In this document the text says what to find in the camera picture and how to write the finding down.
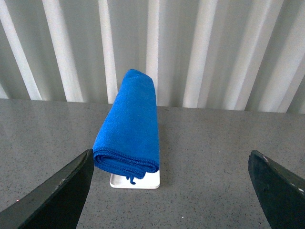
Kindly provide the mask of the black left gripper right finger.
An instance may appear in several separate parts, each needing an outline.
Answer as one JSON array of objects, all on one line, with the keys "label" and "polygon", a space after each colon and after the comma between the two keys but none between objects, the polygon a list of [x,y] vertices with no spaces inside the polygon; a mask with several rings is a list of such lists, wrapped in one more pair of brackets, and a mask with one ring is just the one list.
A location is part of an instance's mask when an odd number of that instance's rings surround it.
[{"label": "black left gripper right finger", "polygon": [[248,172],[264,215],[273,229],[305,227],[305,180],[253,150]]}]

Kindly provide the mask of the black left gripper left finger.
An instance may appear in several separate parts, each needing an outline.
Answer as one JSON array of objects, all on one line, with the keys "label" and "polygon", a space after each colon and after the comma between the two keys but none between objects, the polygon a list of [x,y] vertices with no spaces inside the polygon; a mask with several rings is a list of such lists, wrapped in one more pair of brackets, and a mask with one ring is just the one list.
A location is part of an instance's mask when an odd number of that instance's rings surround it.
[{"label": "black left gripper left finger", "polygon": [[74,229],[94,170],[88,149],[22,199],[0,213],[2,229]]}]

